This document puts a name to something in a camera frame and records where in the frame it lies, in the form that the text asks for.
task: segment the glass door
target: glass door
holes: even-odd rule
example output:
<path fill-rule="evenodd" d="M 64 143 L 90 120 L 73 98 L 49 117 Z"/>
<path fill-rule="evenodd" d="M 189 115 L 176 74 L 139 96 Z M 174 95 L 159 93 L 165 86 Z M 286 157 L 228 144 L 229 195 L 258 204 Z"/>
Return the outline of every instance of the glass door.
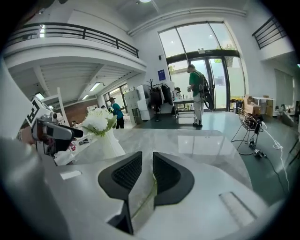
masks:
<path fill-rule="evenodd" d="M 224 71 L 224 61 L 218 57 L 205 57 L 201 59 L 192 60 L 197 71 L 201 72 L 210 87 L 212 99 L 215 107 L 214 111 L 226 111 L 228 108 L 228 87 L 227 78 Z M 204 105 L 204 111 L 209 112 L 206 105 Z"/>

